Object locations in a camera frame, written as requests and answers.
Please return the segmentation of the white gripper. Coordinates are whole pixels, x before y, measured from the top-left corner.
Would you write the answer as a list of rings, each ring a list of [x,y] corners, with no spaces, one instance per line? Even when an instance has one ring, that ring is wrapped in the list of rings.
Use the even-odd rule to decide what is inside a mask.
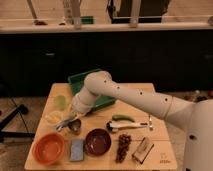
[[[94,107],[97,98],[97,95],[80,91],[72,99],[72,112],[77,117],[85,116]],[[64,128],[68,128],[68,124],[72,121],[73,119],[66,119],[61,121],[55,126],[56,131],[61,131]]]

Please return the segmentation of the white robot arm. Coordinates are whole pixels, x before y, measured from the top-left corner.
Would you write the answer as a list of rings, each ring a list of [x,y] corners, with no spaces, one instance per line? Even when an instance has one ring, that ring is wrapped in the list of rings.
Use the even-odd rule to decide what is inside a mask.
[[[57,130],[85,116],[101,96],[114,97],[186,132],[182,171],[213,171],[213,99],[190,102],[116,83],[107,71],[89,73],[73,97],[71,112]]]

